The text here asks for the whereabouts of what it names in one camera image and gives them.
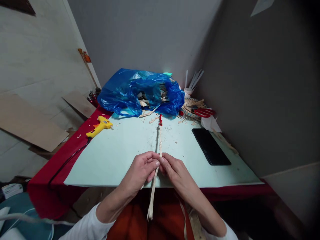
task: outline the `table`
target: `table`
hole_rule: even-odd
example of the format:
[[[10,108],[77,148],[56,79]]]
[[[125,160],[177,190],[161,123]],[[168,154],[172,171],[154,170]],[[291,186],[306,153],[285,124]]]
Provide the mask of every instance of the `table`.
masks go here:
[[[64,181],[70,173],[81,151],[75,155],[61,172],[52,181],[52,188],[59,192],[63,203],[56,192],[49,190],[48,182],[58,171],[62,164],[87,142],[83,136],[93,130],[93,125],[99,124],[98,116],[109,118],[112,113],[98,107],[96,111],[79,128],[79,130],[66,142],[66,144],[48,161],[48,163],[30,180],[28,193],[30,199],[41,218],[57,219],[69,210],[69,205],[75,203],[80,195],[87,189],[85,187],[66,186]],[[256,195],[274,194],[268,184],[228,186],[222,188],[201,189],[210,201],[224,201],[231,199],[243,199]]]
[[[159,121],[151,121],[156,117],[156,113],[146,119],[114,113],[109,118],[114,130],[104,129],[92,139],[73,165],[64,184],[117,187],[136,155],[148,151],[159,153]],[[200,188],[263,184],[242,158],[213,133],[213,141],[219,145],[231,165],[211,166],[192,132],[193,129],[202,128],[198,121],[193,123],[188,119],[181,122],[179,118],[163,117],[162,124],[162,151],[183,161]],[[146,183],[144,188],[151,186],[151,182]],[[173,186],[168,178],[159,174],[155,187]]]

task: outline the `white sleeve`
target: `white sleeve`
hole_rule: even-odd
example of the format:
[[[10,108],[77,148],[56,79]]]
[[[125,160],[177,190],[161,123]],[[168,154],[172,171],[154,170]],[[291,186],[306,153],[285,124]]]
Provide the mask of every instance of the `white sleeve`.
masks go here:
[[[209,234],[203,227],[201,227],[202,232],[205,235],[206,239],[207,240],[238,240],[238,237],[234,233],[234,231],[229,227],[229,225],[226,222],[224,223],[226,224],[226,227],[227,227],[227,233],[224,237],[216,237],[212,234]]]
[[[107,238],[107,233],[113,226],[112,223],[102,223],[98,220],[96,209],[99,204],[95,205],[88,214],[76,223],[65,235],[59,240],[102,240]]]

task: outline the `orange pants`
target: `orange pants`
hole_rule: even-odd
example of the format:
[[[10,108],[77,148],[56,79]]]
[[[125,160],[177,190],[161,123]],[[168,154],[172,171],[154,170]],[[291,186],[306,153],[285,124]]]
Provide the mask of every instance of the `orange pants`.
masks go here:
[[[184,215],[178,194],[171,188],[156,188],[153,220],[147,221],[151,189],[142,189],[124,208],[108,233],[109,239],[181,239],[184,240]],[[194,240],[184,201],[188,240]]]

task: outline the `smartphone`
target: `smartphone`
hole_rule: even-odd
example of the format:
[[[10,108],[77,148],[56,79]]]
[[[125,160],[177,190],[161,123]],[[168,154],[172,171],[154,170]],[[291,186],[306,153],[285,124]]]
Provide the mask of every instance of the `smartphone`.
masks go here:
[[[231,165],[231,162],[208,130],[194,128],[192,132],[210,165]]]

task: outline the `blue plastic bag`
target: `blue plastic bag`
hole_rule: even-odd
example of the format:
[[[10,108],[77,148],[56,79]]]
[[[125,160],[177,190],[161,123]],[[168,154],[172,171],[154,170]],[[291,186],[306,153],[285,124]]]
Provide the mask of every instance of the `blue plastic bag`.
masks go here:
[[[162,102],[160,84],[165,84],[168,102]],[[172,82],[167,75],[148,71],[119,69],[104,85],[98,96],[99,104],[110,112],[121,116],[138,117],[142,114],[137,95],[146,94],[150,108],[159,106],[156,112],[177,116],[184,104],[184,92],[177,82]],[[129,108],[132,114],[121,113]]]

